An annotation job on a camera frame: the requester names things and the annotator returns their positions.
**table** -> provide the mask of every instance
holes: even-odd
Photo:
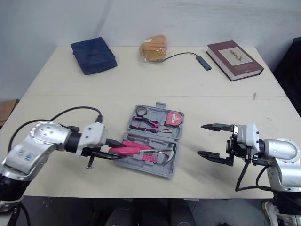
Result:
[[[142,62],[138,47],[111,47],[118,67],[85,76],[70,47],[57,47],[29,87],[0,132],[3,159],[15,129],[36,118],[51,118],[67,108],[86,105],[100,109],[109,138],[120,140],[136,104],[185,113],[179,141],[175,176],[171,179],[113,165],[95,159],[87,170],[88,158],[53,152],[47,164],[27,188],[25,195],[59,197],[150,197],[150,198],[270,198],[272,193],[249,190],[235,192],[244,162],[234,166],[212,163],[197,151],[212,151],[225,157],[229,132],[213,132],[200,126],[208,123],[256,123],[261,139],[289,138],[298,142],[301,119],[255,48],[245,50],[265,69],[261,75],[230,82],[205,53],[206,48],[169,48],[168,54],[195,52],[212,70],[205,71],[192,55],[173,57],[160,64]],[[57,119],[64,125],[83,128],[96,114],[77,110]],[[14,144],[30,127],[23,129]],[[242,186],[255,184],[261,166],[250,166]],[[267,186],[264,174],[260,184]]]

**bag of bread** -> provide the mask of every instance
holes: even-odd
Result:
[[[147,61],[163,61],[167,52],[164,35],[151,36],[144,40],[139,47],[140,56]]]

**navy blue bag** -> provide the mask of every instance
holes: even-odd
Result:
[[[73,43],[71,48],[85,75],[103,72],[117,66],[114,54],[102,37]]]

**book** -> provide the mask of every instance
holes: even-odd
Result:
[[[263,67],[235,41],[225,41],[207,46],[207,54],[231,81],[259,75],[263,71]]]

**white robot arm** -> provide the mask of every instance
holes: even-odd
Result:
[[[103,145],[125,147],[122,143],[107,139],[107,130],[95,122],[79,133],[76,127],[63,127],[54,121],[35,124],[26,138],[13,147],[0,166],[0,215],[12,214],[19,206],[23,193],[36,177],[49,155],[54,151],[68,151],[76,156],[90,156],[87,169],[92,169],[95,157],[122,158],[114,153],[100,151]]]
[[[233,166],[234,156],[245,161],[245,167],[238,178],[235,191],[258,188],[274,194],[273,203],[265,205],[272,226],[288,225],[287,219],[293,219],[301,225],[301,151],[291,140],[259,139],[259,131],[255,124],[225,125],[207,124],[202,126],[213,131],[232,132],[227,141],[226,159],[218,153],[198,152],[210,161]],[[250,163],[265,166],[256,179],[256,186],[239,188],[240,182]],[[264,170],[268,170],[270,187],[259,186],[258,181]]]

